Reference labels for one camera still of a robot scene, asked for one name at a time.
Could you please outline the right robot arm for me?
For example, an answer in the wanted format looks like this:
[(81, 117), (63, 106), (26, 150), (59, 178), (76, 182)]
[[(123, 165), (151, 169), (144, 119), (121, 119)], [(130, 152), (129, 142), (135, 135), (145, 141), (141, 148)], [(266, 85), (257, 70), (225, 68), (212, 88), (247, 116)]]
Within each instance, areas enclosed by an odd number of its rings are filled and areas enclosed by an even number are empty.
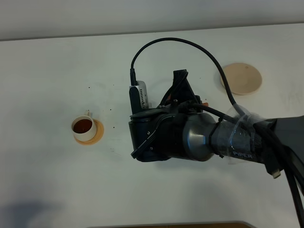
[(204, 162), (214, 155), (228, 156), (264, 164), (271, 175), (288, 167), (303, 180), (303, 117), (260, 120), (250, 113), (229, 116), (204, 106), (187, 76), (186, 70), (174, 71), (172, 86), (156, 108), (148, 105), (143, 81), (130, 86), (134, 159)]

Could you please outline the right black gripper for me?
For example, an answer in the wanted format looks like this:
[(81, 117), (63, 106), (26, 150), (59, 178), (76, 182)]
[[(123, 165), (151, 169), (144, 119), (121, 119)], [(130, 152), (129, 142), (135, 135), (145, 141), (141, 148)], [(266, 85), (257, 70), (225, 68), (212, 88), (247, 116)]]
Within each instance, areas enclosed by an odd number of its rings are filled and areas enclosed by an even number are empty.
[[(172, 86), (165, 93), (160, 106), (179, 105), (186, 101), (202, 104), (188, 80), (188, 71), (173, 71)], [(129, 129), (133, 143), (131, 156), (140, 162), (166, 161), (179, 158), (196, 161), (183, 142), (183, 130), (191, 117), (202, 111), (188, 104), (177, 107), (148, 109), (130, 116)]]

